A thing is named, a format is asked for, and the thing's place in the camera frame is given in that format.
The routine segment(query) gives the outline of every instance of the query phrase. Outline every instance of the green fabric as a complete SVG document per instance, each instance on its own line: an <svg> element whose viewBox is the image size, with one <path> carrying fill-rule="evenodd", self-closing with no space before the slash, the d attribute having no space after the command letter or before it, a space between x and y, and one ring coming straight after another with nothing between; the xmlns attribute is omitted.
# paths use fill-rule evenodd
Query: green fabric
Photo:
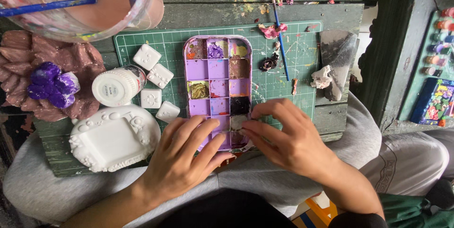
<svg viewBox="0 0 454 228"><path fill-rule="evenodd" d="M454 228L454 210L440 210L433 216L423 211L424 196L379 194L390 228Z"/></svg>

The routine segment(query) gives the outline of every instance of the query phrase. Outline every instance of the person's left hand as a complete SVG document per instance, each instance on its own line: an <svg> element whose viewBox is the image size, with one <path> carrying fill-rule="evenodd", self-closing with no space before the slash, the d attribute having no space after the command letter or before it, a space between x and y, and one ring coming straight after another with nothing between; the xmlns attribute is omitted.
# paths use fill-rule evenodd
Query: person's left hand
<svg viewBox="0 0 454 228"><path fill-rule="evenodd" d="M214 136L193 157L202 141L218 126L218 119L206 119L204 115L171 122L164 129L147 170L134 182L138 185L136 192L157 206L189 191L224 160L234 157L231 153L216 154L226 138L223 133Z"/></svg>

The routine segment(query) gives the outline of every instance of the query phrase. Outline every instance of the small paint pot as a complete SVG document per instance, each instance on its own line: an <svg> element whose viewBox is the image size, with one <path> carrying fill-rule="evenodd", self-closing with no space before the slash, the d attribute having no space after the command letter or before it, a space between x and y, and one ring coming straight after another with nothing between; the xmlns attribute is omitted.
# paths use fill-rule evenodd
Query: small paint pot
<svg viewBox="0 0 454 228"><path fill-rule="evenodd" d="M429 45L428 49L431 52L439 53L441 50L444 48L443 45L437 44L437 45Z"/></svg>
<svg viewBox="0 0 454 228"><path fill-rule="evenodd" d="M444 20L437 23L437 28L447 30L451 24L452 24L451 20Z"/></svg>
<svg viewBox="0 0 454 228"><path fill-rule="evenodd" d="M454 42L454 35L451 36L446 36L445 40L443 40L446 43L452 43Z"/></svg>
<svg viewBox="0 0 454 228"><path fill-rule="evenodd" d="M430 64L437 64L439 59L440 59L440 57L438 57L437 55L428 56L426 59L426 62L430 63Z"/></svg>
<svg viewBox="0 0 454 228"><path fill-rule="evenodd" d="M444 41L447 36L448 36L447 32L435 33L432 36L432 39L435 41Z"/></svg>
<svg viewBox="0 0 454 228"><path fill-rule="evenodd" d="M444 66L446 66L447 63L448 63L447 59L439 59L437 62L437 65L440 67L444 67Z"/></svg>
<svg viewBox="0 0 454 228"><path fill-rule="evenodd" d="M440 51L440 53L443 54L443 55L450 55L451 52L452 52L451 47L445 47L445 48L443 48L443 49Z"/></svg>
<svg viewBox="0 0 454 228"><path fill-rule="evenodd" d="M433 75L435 73L434 67L425 67L423 68L423 73L428 75Z"/></svg>
<svg viewBox="0 0 454 228"><path fill-rule="evenodd" d="M441 11L441 16L443 17L454 17L454 7L451 8L446 8L443 11Z"/></svg>

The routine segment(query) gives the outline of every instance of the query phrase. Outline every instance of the cutting mat grid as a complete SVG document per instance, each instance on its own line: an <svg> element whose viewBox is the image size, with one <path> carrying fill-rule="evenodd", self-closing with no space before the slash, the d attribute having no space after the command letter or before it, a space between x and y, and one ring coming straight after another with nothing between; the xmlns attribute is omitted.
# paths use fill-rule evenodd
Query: cutting mat grid
<svg viewBox="0 0 454 228"><path fill-rule="evenodd" d="M114 38L118 60L121 66L135 64L133 57L143 44L149 44L162 54L159 63L169 69L174 77L162 90L162 100L167 100L181 109L179 117L186 117L188 94L184 77L183 45L192 36L212 34L238 34L246 37L253 48L253 83L252 105L263 103L269 99L289 98L311 118L314 114L315 88L310 87L311 74L317 70L319 48L318 32L323 28L321 21L289 22L283 34L286 50L287 67L291 79L298 78L297 94L292 95L293 83L287 82L281 55L280 63L275 69L262 72L258 69L260 61L270 57L274 51L274 42L278 39L266 39L256 24L242 26L224 26L179 30L147 30L140 33L121 32ZM147 82L145 88L158 87ZM140 93L133 98L133 103L140 105ZM158 109L147 109L156 115ZM265 122L281 129L282 125L271 116ZM158 120L161 131L167 125Z"/></svg>

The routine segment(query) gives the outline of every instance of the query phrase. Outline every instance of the white paint bottle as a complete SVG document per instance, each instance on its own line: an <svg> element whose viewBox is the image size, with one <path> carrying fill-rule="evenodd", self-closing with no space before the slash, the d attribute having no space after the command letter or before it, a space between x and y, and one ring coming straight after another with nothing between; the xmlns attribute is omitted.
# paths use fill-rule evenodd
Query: white paint bottle
<svg viewBox="0 0 454 228"><path fill-rule="evenodd" d="M141 68L127 65L99 74L91 90L101 104L118 107L131 104L131 99L144 88L146 82Z"/></svg>

